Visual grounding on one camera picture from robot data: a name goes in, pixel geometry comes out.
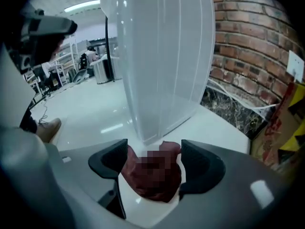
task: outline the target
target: red cloth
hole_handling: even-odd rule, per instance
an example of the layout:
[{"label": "red cloth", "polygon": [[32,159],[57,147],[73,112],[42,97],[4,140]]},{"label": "red cloth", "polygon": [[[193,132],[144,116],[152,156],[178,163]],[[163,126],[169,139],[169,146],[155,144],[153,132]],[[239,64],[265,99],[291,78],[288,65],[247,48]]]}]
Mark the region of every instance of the red cloth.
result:
[{"label": "red cloth", "polygon": [[169,202],[181,184],[181,171],[176,162],[181,147],[163,142],[159,151],[148,151],[138,158],[128,146],[127,161],[121,171],[129,186],[141,197]]}]

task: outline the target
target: ceiling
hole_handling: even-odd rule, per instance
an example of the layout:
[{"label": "ceiling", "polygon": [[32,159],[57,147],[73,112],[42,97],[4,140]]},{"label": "ceiling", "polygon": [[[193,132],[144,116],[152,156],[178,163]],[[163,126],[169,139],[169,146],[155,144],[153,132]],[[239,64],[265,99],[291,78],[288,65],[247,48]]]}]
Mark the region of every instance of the ceiling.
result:
[{"label": "ceiling", "polygon": [[55,15],[67,17],[74,20],[79,27],[86,27],[92,24],[104,23],[105,14],[100,8],[86,9],[78,11],[78,13],[66,13],[64,9],[76,4],[88,2],[92,0],[29,0],[29,3],[35,9],[43,9],[45,15]]}]

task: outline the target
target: glossy floor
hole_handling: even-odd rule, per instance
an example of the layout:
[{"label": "glossy floor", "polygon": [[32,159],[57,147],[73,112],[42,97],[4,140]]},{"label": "glossy floor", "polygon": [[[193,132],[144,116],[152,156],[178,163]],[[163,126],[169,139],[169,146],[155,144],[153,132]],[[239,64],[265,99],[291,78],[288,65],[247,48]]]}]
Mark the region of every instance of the glossy floor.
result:
[{"label": "glossy floor", "polygon": [[[128,138],[137,152],[143,149],[132,125],[122,80],[97,85],[94,78],[79,85],[66,85],[40,102],[31,112],[39,120],[46,110],[45,121],[59,117],[61,128],[53,140],[57,148],[75,149]],[[213,112],[198,105],[197,113],[159,140],[181,142],[190,139],[215,146],[248,152],[249,139]]]}]

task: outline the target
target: trash can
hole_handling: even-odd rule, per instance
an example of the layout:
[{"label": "trash can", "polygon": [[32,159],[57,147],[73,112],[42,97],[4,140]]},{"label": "trash can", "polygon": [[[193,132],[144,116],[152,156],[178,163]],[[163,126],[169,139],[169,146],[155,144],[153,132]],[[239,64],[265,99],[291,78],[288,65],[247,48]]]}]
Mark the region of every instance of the trash can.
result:
[{"label": "trash can", "polygon": [[90,66],[93,67],[94,76],[95,76],[97,84],[102,84],[102,83],[106,83],[109,81],[109,79],[106,75],[106,72],[105,72],[105,68],[104,68],[102,59],[92,62],[90,64]]}]

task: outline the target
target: white wall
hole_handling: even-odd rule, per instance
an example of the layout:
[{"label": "white wall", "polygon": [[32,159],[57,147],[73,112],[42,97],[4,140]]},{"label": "white wall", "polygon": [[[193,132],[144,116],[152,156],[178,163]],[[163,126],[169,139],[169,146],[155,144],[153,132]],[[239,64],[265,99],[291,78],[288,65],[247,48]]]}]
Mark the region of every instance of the white wall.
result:
[{"label": "white wall", "polygon": [[[116,37],[117,28],[115,23],[108,24],[108,37]],[[98,38],[105,38],[105,24],[95,24],[84,28],[79,28],[75,32],[76,42],[81,42],[83,40],[95,40]],[[69,38],[65,39],[63,44],[69,43]]]}]

